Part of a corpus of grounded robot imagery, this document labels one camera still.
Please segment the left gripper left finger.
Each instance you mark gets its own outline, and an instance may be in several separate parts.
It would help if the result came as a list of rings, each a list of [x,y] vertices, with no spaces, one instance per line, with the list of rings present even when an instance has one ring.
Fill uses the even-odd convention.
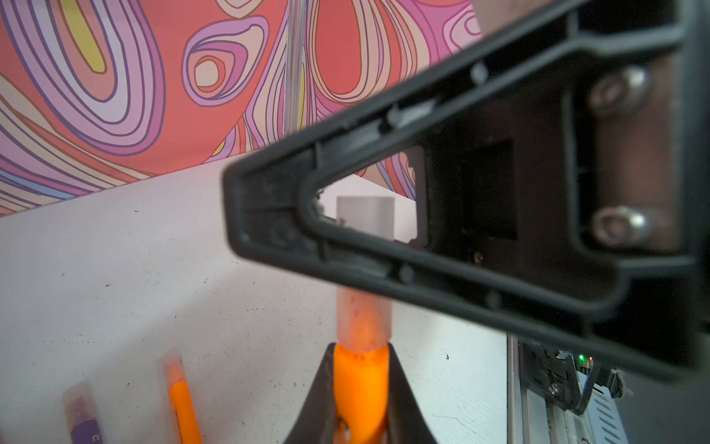
[[[332,444],[336,431],[337,409],[333,393],[333,358],[336,344],[325,348],[314,380],[285,444]]]

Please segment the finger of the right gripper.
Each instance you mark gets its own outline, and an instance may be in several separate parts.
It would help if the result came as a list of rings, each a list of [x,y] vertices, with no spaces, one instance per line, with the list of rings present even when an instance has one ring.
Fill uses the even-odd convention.
[[[390,155],[417,237],[320,214]],[[709,296],[709,5],[557,1],[230,165],[239,256],[661,380],[702,362]]]

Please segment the translucent pen cap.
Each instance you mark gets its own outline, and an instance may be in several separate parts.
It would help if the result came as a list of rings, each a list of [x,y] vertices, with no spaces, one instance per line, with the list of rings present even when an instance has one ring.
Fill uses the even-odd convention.
[[[346,228],[384,240],[395,235],[395,203],[378,196],[340,196],[337,220]],[[337,292],[337,339],[351,353],[382,349],[392,337],[392,301],[369,290],[375,278],[360,265],[351,283]]]

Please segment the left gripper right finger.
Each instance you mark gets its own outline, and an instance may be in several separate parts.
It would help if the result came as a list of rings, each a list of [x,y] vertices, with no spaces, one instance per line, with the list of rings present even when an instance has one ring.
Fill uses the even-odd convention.
[[[388,345],[388,408],[386,409],[386,438],[392,444],[436,444],[405,375],[397,352]]]

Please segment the orange pen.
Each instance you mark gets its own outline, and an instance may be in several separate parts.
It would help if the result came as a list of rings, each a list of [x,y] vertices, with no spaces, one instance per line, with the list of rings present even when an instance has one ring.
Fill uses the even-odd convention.
[[[388,426],[388,347],[371,353],[334,349],[335,443],[384,443]]]
[[[177,426],[177,434],[179,434],[179,442],[201,444],[203,435],[193,406],[192,394],[190,394],[190,386],[180,350],[174,348],[166,352],[161,358],[161,364],[172,416]]]

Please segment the purple pen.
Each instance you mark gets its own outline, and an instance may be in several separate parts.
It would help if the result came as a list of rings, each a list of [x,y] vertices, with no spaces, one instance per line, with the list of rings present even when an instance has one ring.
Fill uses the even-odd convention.
[[[88,381],[81,381],[62,396],[72,444],[103,444],[97,406]]]

